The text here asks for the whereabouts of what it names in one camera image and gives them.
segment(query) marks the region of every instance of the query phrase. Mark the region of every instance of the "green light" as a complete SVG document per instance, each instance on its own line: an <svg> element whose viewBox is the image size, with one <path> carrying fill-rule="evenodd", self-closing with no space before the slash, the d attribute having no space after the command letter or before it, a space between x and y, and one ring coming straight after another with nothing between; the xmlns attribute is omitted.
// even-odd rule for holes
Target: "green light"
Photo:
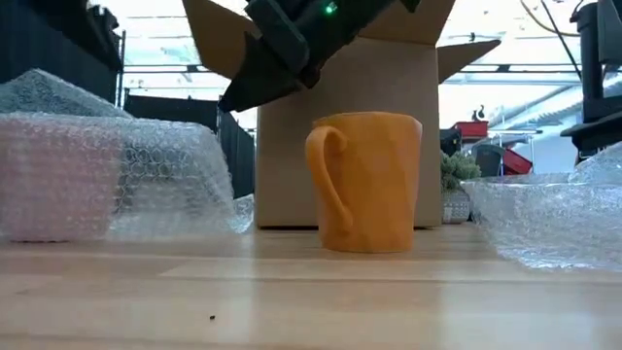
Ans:
<svg viewBox="0 0 622 350"><path fill-rule="evenodd" d="M327 15L332 15L337 11L337 5L333 2L324 7L324 13Z"/></svg>

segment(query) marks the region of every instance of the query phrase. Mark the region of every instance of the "wooden table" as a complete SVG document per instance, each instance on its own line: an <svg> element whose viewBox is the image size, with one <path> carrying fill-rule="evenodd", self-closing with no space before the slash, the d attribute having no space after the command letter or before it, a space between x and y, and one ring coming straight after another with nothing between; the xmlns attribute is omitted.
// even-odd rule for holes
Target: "wooden table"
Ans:
<svg viewBox="0 0 622 350"><path fill-rule="evenodd" d="M528 270L470 226L397 255L313 232L3 245L0 349L620 349L621 295L620 274Z"/></svg>

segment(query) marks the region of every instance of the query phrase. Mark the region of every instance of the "ceiling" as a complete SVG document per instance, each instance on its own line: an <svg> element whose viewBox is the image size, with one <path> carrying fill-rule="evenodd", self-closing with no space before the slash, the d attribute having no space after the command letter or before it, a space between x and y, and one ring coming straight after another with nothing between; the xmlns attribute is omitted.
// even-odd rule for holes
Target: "ceiling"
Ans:
<svg viewBox="0 0 622 350"><path fill-rule="evenodd" d="M244 15L246 0L214 0ZM540 0L524 0L534 17L546 26L550 20ZM570 14L578 0L545 0L562 32L576 33ZM182 0L91 0L111 9L126 30L125 63L128 71L123 84L132 94L217 99L228 80L216 74L182 73L185 65L200 64L185 18ZM461 44L476 40L501 39L502 44L478 60L477 64L570 64L556 34L537 25L523 8L520 0L456 0L439 45ZM578 40L566 37L573 56L578 60ZM154 67L181 65L181 67ZM149 74L140 71L169 70L170 74ZM517 106L558 88L558 80L572 83L572 74L486 74L461 73L452 78L452 85L439 91L441 123L469 120L472 110L486 106L487 114L501 107ZM236 115L244 127L255 127L255 110Z"/></svg>
<svg viewBox="0 0 622 350"><path fill-rule="evenodd" d="M182 0L93 0L111 9L127 33L126 63L134 65L199 63ZM215 0L244 15L246 0ZM534 16L551 27L539 0L524 0ZM569 21L578 0L546 0L562 32L575 33ZM501 38L500 48L480 63L569 63L554 33L536 24L520 0L457 0L439 45ZM578 40L567 38L578 56Z"/></svg>

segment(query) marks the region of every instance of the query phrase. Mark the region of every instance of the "box flap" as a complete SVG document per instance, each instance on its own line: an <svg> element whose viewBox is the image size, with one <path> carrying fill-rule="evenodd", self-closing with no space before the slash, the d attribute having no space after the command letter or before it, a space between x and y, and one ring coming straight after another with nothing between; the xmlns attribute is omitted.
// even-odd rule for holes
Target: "box flap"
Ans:
<svg viewBox="0 0 622 350"><path fill-rule="evenodd" d="M438 48L438 83L441 84L447 78L460 72L465 66L489 53L500 43L501 40L492 40Z"/></svg>
<svg viewBox="0 0 622 350"><path fill-rule="evenodd" d="M455 0L422 0L414 14L399 1L361 30L359 36L369 39L416 43L435 46Z"/></svg>
<svg viewBox="0 0 622 350"><path fill-rule="evenodd" d="M233 79L244 60L244 32L253 22L209 0L184 0L184 8L203 65Z"/></svg>

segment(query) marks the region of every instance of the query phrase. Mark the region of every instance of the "mug handle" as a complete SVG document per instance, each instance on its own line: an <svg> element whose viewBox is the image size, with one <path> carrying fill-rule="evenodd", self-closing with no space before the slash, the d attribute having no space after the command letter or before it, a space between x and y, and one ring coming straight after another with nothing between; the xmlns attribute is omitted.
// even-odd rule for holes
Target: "mug handle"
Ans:
<svg viewBox="0 0 622 350"><path fill-rule="evenodd" d="M325 144L330 135L335 136L338 140L338 152L341 153L345 150L348 139L341 131L332 126L318 126L311 131L305 144L307 165L311 170L313 182L318 187L320 195L325 199L330 209L338 214L342 228L348 230L353 225L352 213L343 205L337 190L332 184L324 153Z"/></svg>

